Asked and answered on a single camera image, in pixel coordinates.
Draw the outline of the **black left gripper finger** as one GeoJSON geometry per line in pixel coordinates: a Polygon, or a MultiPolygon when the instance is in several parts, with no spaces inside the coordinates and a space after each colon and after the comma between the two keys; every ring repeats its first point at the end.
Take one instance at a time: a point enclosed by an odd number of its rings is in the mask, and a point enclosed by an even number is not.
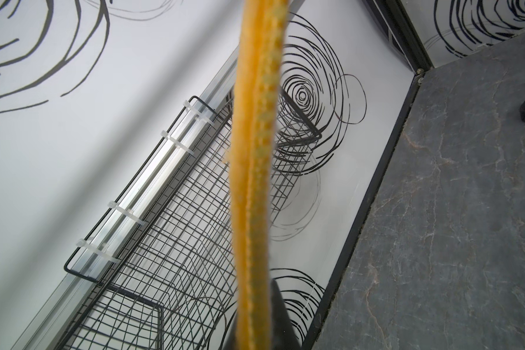
{"type": "Polygon", "coordinates": [[[271,280],[272,350],[300,350],[284,299],[277,282],[271,280]]]}

